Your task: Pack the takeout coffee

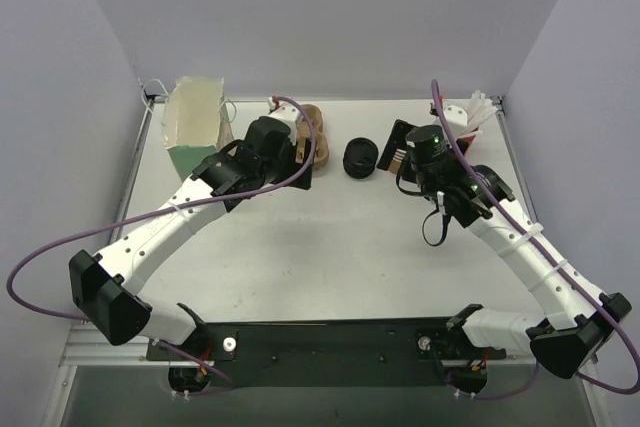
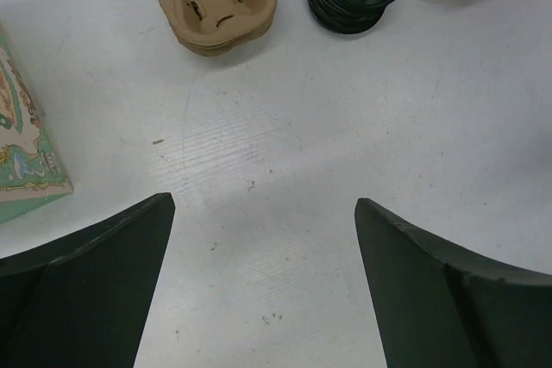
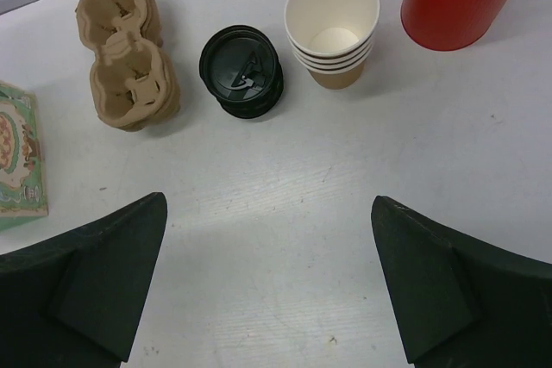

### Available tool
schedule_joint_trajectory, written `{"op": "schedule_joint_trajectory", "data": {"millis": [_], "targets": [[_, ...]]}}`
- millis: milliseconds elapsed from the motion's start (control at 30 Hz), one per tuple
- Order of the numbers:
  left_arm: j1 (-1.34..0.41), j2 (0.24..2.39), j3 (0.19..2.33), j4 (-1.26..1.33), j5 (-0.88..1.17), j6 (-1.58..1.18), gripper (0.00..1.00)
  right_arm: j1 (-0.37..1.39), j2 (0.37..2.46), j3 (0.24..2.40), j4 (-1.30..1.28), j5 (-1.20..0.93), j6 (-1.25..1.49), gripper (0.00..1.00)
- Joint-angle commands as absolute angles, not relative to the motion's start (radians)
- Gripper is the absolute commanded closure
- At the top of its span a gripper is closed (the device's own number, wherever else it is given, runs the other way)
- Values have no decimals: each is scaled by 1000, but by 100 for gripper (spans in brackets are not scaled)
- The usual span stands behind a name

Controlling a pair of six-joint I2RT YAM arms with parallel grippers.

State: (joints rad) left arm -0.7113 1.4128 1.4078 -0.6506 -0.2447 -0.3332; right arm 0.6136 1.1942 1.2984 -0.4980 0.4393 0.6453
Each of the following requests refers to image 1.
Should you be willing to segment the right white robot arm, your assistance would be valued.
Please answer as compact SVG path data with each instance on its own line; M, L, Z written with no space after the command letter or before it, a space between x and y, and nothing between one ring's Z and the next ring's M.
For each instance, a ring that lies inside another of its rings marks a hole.
M488 245L542 309L532 315L473 307L451 327L476 348L532 354L550 373L572 378L609 340L612 324L631 312L630 302L583 277L494 170L463 166L440 125L395 121L379 169L388 169L397 152L404 154L397 181L416 186L409 196L431 202L444 223L455 220Z

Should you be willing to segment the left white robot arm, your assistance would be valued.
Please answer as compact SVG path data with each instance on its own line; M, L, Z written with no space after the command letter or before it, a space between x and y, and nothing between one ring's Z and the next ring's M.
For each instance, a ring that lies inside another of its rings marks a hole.
M245 137L209 155L154 219L94 255L69 262L74 304L118 346L136 336L159 338L183 358L204 349L204 321L183 303L142 296L155 271L209 223L231 212L240 194L280 183L298 170L298 119L282 113L254 120Z

